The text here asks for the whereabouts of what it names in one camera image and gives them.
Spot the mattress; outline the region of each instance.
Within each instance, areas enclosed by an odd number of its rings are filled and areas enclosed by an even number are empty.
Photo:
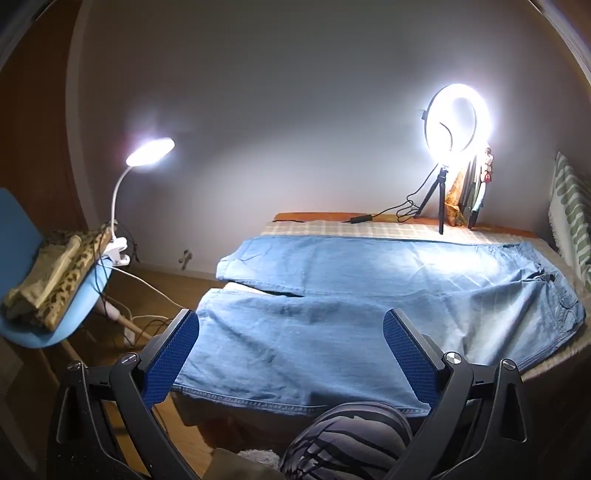
[[[566,265],[564,260],[550,246],[539,238],[532,238],[528,232],[470,231],[465,228],[446,228],[444,235],[439,235],[437,225],[399,224],[389,222],[367,222],[352,225],[340,221],[315,220],[311,222],[273,222],[262,232],[263,235],[331,235],[349,237],[390,238],[409,240],[444,241],[457,244],[506,244],[530,242],[534,248],[554,264],[568,279],[587,312],[591,312],[591,294]],[[246,290],[261,295],[266,293],[237,283],[225,285],[227,290]],[[583,365],[591,353],[591,330],[589,316],[585,324],[566,345],[553,356],[547,358],[523,375],[524,382],[532,392],[549,394],[560,388],[561,382],[571,376],[579,366]],[[225,407],[206,400],[193,400],[175,394],[175,403],[185,424],[200,424],[207,419],[230,416],[250,426],[269,426],[265,436],[273,436],[305,427],[302,419],[285,418],[279,414],[249,410],[247,408]]]

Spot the desk lamp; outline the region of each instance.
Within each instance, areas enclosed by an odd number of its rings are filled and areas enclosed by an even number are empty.
[[[151,140],[141,145],[135,150],[127,160],[127,168],[117,180],[115,190],[113,191],[113,201],[111,202],[111,241],[105,248],[105,255],[108,255],[113,261],[113,265],[121,267],[129,264],[129,255],[120,255],[120,252],[127,248],[127,239],[125,237],[115,236],[115,201],[117,200],[117,191],[119,185],[129,171],[134,167],[142,165],[152,165],[160,161],[166,154],[174,148],[174,141],[171,138],[159,138]]]

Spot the lamp head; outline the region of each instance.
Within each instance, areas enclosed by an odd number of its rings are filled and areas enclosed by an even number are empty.
[[[135,152],[133,152],[125,161],[130,167],[139,167],[141,165],[151,165],[161,160],[168,152],[174,148],[172,138],[159,138],[151,140]]]
[[[474,110],[474,131],[461,149],[454,148],[449,123],[453,102],[466,99]],[[425,138],[434,159],[444,166],[470,161],[486,148],[491,133],[491,117],[484,99],[468,85],[455,83],[437,92],[424,113]]]

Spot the gray striped fabric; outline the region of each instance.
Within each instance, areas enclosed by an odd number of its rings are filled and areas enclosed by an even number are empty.
[[[584,174],[574,170],[564,155],[558,154],[556,162],[554,195],[560,199],[569,224],[577,276],[591,290],[591,185]]]
[[[343,403],[298,435],[280,471],[290,480],[381,480],[412,438],[408,421],[395,408]]]

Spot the pillow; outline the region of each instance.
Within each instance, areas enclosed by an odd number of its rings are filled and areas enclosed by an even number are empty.
[[[548,217],[561,257],[591,290],[591,185],[559,153]]]

